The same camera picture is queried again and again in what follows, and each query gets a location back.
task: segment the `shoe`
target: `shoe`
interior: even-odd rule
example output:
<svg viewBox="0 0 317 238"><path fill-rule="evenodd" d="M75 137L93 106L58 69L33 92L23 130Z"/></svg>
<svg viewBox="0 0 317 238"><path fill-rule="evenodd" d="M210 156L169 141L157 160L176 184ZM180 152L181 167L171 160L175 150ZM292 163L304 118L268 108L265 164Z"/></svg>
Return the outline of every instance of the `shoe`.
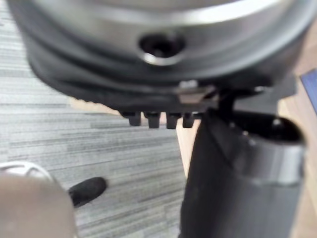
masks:
<svg viewBox="0 0 317 238"><path fill-rule="evenodd" d="M102 177L85 180L68 190L75 208L81 207L99 197L107 188L107 182Z"/></svg>

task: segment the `black shoe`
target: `black shoe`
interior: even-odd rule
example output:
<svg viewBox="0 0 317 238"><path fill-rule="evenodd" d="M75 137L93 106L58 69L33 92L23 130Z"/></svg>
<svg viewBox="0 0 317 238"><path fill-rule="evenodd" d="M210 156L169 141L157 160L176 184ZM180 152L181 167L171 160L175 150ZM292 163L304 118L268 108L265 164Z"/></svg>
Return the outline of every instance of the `black shoe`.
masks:
<svg viewBox="0 0 317 238"><path fill-rule="evenodd" d="M99 197L107 188L106 180L95 177L85 180L68 190L74 207L78 208Z"/></svg>

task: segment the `black plastic tab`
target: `black plastic tab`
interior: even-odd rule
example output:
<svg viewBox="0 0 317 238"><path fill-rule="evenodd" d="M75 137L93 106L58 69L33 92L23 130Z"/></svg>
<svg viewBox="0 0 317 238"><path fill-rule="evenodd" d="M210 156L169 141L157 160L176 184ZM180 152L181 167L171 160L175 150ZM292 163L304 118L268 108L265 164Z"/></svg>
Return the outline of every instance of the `black plastic tab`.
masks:
<svg viewBox="0 0 317 238"><path fill-rule="evenodd" d="M185 113L183 117L183 127L192 128L194 124L194 116L192 113Z"/></svg>
<svg viewBox="0 0 317 238"><path fill-rule="evenodd" d="M159 128L160 112L148 112L144 113L144 116L149 120L149 128Z"/></svg>
<svg viewBox="0 0 317 238"><path fill-rule="evenodd" d="M120 114L124 117L129 119L129 123L131 126L140 126L141 125L141 112L120 112Z"/></svg>
<svg viewBox="0 0 317 238"><path fill-rule="evenodd" d="M176 129L177 120L182 117L181 113L166 113L166 128Z"/></svg>

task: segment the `gray striped carpet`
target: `gray striped carpet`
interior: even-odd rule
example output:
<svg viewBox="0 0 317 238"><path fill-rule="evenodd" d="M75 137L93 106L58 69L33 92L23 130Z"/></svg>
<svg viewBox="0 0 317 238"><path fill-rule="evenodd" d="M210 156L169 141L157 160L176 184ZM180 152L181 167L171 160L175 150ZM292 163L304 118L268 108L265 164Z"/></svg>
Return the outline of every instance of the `gray striped carpet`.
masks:
<svg viewBox="0 0 317 238"><path fill-rule="evenodd" d="M79 112L35 78L0 0L0 161L47 168L65 187L93 176L110 188L76 211L82 238L173 238L185 177L176 132Z"/></svg>

